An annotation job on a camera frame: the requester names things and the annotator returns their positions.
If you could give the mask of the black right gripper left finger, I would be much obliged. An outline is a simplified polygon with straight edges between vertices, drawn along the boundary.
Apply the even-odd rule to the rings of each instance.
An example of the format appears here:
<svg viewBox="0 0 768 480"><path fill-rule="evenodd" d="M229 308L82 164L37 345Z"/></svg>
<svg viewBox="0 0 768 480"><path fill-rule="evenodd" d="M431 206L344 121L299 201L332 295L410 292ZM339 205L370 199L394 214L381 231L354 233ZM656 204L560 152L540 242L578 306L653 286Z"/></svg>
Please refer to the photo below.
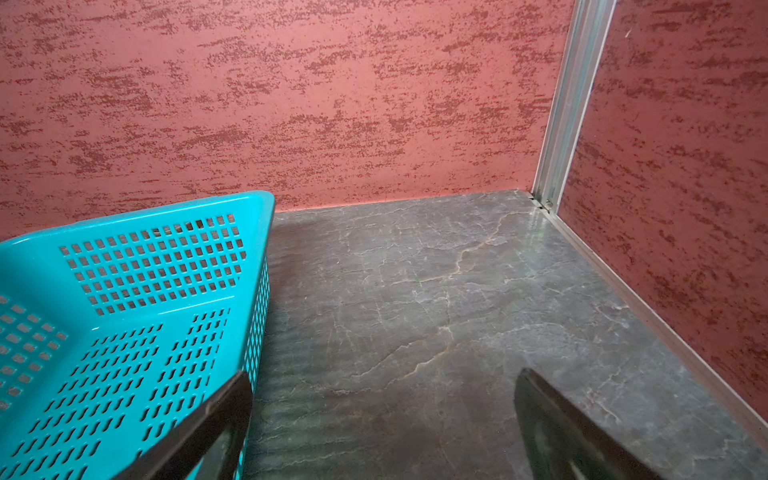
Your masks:
<svg viewBox="0 0 768 480"><path fill-rule="evenodd" d="M168 435L121 471L118 479L233 479L250 426L251 383L241 371Z"/></svg>

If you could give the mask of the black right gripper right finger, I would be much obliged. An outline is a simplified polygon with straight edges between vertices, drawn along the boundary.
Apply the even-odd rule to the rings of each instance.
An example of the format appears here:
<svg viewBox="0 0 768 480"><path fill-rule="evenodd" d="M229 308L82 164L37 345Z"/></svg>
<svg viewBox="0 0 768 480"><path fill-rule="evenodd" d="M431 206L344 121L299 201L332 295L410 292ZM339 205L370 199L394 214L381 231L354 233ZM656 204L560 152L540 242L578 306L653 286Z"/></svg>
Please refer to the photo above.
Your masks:
<svg viewBox="0 0 768 480"><path fill-rule="evenodd" d="M524 368L514 405L535 479L658 479L541 375Z"/></svg>

